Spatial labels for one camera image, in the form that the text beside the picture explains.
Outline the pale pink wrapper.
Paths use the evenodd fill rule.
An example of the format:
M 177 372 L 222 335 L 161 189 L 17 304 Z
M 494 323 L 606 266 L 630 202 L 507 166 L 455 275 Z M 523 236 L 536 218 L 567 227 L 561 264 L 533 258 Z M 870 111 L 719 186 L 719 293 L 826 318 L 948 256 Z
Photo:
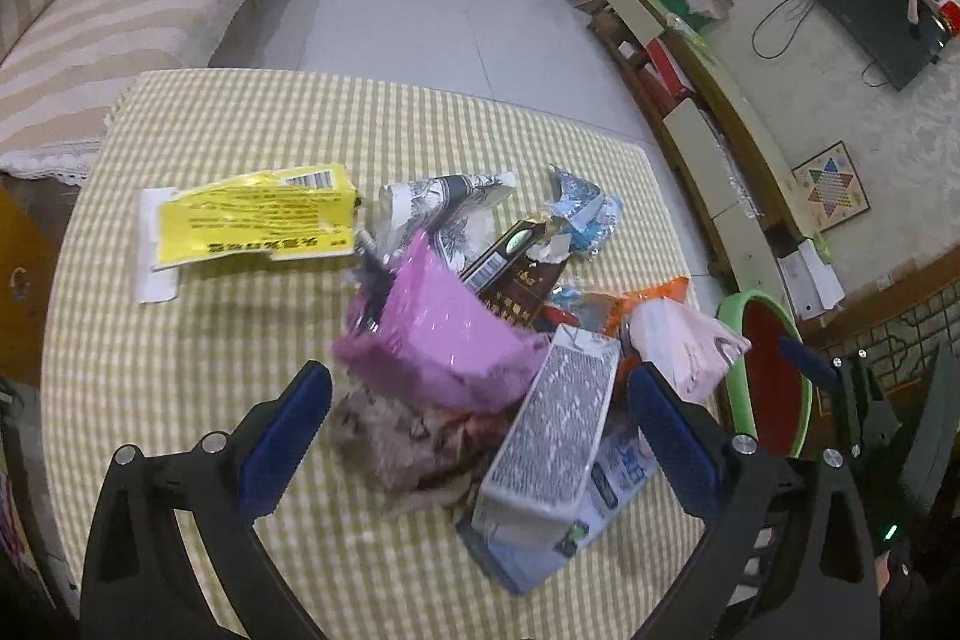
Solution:
M 722 321 L 672 299 L 649 299 L 626 320 L 631 346 L 683 401 L 701 403 L 752 343 Z

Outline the blue white toothpaste box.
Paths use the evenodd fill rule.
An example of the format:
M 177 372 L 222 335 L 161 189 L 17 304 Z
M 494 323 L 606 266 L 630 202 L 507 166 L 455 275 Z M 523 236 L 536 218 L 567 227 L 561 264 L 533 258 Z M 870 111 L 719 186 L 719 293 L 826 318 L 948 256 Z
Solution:
M 615 413 L 605 427 L 578 518 L 553 549 L 517 548 L 487 541 L 462 516 L 455 532 L 488 580 L 523 596 L 540 587 L 578 554 L 589 548 L 626 505 L 646 486 L 659 464 L 640 429 L 625 413 Z

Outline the pinkish brown wrapper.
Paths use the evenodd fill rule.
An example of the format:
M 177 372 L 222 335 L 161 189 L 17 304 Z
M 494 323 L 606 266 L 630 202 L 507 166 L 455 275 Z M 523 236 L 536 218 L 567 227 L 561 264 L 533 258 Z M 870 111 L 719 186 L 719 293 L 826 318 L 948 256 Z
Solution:
M 348 470 L 386 494 L 384 513 L 466 503 L 505 442 L 516 404 L 500 413 L 413 409 L 364 386 L 347 393 L 329 424 Z

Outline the orange plastic snack bag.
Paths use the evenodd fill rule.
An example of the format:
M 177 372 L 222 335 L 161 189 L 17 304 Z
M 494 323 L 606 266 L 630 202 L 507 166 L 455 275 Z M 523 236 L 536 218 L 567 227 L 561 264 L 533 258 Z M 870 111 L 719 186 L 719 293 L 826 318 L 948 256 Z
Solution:
M 550 299 L 540 308 L 537 323 L 542 326 L 571 325 L 604 336 L 617 336 L 620 326 L 636 305 L 652 299 L 672 299 L 683 304 L 688 286 L 690 280 L 685 276 L 620 294 L 556 286 Z

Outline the pink plastic bag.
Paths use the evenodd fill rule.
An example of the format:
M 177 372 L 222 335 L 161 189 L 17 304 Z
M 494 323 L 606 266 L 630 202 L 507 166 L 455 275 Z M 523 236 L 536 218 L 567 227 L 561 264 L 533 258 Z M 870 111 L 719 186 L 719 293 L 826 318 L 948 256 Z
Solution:
M 550 339 L 493 315 L 416 232 L 392 268 L 391 291 L 373 326 L 366 299 L 334 342 L 334 356 L 373 392 L 412 408 L 493 414 L 523 399 Z

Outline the grey speckled carton box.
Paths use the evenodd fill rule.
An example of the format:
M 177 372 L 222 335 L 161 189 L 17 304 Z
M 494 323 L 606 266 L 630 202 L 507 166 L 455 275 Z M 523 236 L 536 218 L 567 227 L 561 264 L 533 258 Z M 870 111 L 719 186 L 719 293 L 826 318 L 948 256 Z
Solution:
M 573 525 L 601 445 L 620 343 L 562 325 L 478 489 L 470 526 L 488 541 L 550 549 Z

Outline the blue silver foil wrapper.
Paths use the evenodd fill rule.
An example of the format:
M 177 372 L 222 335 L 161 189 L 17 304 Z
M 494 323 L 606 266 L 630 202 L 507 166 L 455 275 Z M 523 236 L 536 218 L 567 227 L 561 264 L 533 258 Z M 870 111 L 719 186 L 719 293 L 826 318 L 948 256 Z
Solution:
M 571 252 L 595 259 L 623 216 L 623 202 L 599 185 L 551 164 L 547 211 L 569 237 Z

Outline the yellow white package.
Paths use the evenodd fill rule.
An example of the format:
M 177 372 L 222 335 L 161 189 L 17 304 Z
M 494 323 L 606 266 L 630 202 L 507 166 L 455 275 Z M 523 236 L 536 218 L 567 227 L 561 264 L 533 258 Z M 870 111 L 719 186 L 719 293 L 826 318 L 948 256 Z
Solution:
M 172 301 L 179 269 L 195 263 L 239 255 L 269 262 L 348 257 L 361 205 L 340 164 L 256 170 L 189 190 L 144 188 L 133 297 L 140 304 Z

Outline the dark brown box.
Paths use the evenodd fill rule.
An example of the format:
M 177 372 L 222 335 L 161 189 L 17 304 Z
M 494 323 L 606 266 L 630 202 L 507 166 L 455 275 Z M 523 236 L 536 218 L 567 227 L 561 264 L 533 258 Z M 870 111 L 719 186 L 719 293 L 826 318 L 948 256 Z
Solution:
M 521 220 L 501 234 L 460 281 L 493 315 L 534 328 L 571 255 L 571 236 L 545 220 Z

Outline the red bin green rim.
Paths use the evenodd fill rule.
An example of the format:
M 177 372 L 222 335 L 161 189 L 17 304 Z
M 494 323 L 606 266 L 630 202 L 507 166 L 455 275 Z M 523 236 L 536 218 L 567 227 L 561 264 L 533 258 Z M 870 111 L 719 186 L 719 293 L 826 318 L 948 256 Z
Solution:
M 724 299 L 718 319 L 750 342 L 722 384 L 732 429 L 768 452 L 797 458 L 809 431 L 814 388 L 779 349 L 782 338 L 800 340 L 793 315 L 754 289 Z

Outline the green checkered tablecloth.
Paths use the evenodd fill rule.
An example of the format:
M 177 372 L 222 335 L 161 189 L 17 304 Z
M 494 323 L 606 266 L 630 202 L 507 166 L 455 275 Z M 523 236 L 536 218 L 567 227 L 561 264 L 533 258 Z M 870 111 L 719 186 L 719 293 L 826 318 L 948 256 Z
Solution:
M 545 386 L 586 424 L 589 486 L 617 343 L 487 314 L 417 230 L 358 262 L 355 211 L 384 185 L 512 174 L 532 218 L 565 169 L 625 213 L 592 291 L 685 275 L 646 154 L 452 92 L 294 71 L 139 76 L 71 214 L 43 357 L 55 518 L 94 638 L 631 638 L 703 534 L 659 468 L 526 596 L 473 562 L 448 510 L 387 516 L 332 427 L 356 347 L 454 413 L 529 409 Z

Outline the long wooden tv cabinet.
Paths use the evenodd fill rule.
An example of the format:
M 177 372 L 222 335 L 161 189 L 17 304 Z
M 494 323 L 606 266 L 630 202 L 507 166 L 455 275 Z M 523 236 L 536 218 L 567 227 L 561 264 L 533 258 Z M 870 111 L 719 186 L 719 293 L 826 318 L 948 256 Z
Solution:
M 804 191 L 708 42 L 659 0 L 604 0 L 589 30 L 679 175 L 713 250 L 711 273 L 770 294 L 800 321 L 841 304 Z

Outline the chinese checkers board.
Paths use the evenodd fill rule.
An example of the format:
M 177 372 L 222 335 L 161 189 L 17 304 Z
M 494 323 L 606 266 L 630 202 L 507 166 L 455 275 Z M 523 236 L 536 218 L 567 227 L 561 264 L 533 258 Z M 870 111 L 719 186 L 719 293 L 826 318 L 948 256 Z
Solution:
M 853 158 L 843 142 L 836 142 L 794 167 L 793 174 L 820 232 L 871 209 Z

